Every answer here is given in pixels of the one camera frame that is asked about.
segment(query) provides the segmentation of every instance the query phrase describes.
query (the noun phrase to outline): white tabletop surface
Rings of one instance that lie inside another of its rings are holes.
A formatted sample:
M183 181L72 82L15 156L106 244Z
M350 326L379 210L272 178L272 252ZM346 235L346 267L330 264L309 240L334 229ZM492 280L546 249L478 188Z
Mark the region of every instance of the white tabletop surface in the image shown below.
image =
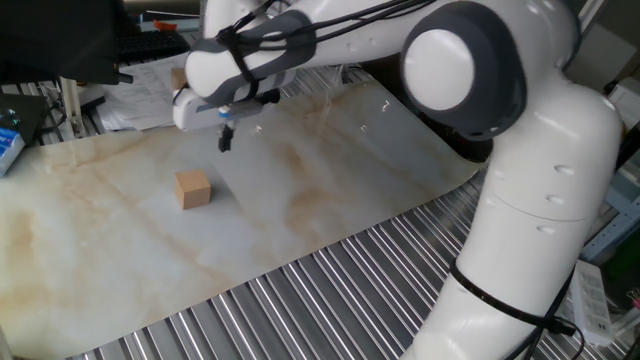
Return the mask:
M461 185L455 154L375 82L283 100L238 125L24 151L0 179L0 324L15 355L87 351ZM180 210L174 173L209 205Z

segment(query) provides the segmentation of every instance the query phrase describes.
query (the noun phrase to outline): computer monitor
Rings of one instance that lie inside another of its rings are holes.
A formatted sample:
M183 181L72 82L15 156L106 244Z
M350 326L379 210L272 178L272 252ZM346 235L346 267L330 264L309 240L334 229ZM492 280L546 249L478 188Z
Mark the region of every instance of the computer monitor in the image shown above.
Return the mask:
M113 0L0 1L0 84L117 84Z

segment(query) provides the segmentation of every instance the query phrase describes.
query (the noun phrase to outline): wooden cube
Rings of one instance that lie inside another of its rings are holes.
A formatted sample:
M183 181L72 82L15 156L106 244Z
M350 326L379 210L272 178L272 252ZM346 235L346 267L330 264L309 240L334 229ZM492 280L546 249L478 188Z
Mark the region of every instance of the wooden cube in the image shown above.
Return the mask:
M211 199L211 184L202 169L176 173L175 191L182 210L206 205Z

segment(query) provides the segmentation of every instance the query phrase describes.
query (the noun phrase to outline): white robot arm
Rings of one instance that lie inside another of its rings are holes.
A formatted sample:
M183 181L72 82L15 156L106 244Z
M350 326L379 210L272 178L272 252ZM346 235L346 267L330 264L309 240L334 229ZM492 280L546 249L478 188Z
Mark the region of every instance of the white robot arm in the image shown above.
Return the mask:
M308 31L391 3L404 4L398 16L340 36L317 42L385 10ZM505 359L535 326L487 299L545 315L614 169L622 131L615 108L562 73L580 24L561 0L302 0L242 29L234 58L235 45L216 36L254 6L209 0L206 39L186 62L191 89L176 99L174 113L185 114L193 101L221 107L255 96L281 86L295 68L401 52L404 84L422 111L468 139L494 139L475 219L452 269L459 276L448 277L404 358Z

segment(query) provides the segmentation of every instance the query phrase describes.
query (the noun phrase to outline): wooden block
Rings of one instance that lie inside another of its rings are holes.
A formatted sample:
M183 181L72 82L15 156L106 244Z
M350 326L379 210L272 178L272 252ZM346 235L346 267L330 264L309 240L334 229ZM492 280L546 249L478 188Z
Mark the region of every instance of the wooden block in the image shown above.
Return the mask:
M176 173L175 191L182 210L206 205L211 199L211 184L202 169Z
M171 69L171 87L173 90L180 90L187 83L187 75L184 68Z

